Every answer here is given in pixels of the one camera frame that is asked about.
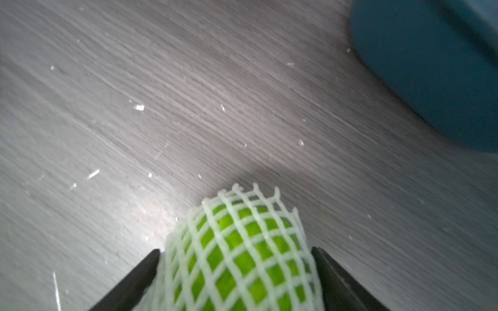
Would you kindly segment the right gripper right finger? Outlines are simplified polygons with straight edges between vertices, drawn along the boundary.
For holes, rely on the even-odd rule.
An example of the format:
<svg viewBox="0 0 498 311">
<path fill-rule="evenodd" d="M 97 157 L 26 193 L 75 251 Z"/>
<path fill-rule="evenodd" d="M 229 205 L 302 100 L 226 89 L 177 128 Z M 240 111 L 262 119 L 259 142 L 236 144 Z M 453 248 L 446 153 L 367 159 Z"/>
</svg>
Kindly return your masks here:
<svg viewBox="0 0 498 311">
<path fill-rule="evenodd" d="M 312 247 L 325 310 L 389 311 L 325 250 Z"/>
</svg>

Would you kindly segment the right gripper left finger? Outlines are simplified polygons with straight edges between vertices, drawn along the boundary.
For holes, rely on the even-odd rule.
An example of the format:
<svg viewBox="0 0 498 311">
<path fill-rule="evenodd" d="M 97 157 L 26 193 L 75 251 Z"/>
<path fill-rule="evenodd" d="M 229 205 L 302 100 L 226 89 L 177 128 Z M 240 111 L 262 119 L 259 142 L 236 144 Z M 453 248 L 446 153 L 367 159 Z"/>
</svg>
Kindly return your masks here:
<svg viewBox="0 0 498 311">
<path fill-rule="evenodd" d="M 150 252 L 126 277 L 109 291 L 90 311 L 132 310 L 157 274 L 161 251 Z"/>
</svg>

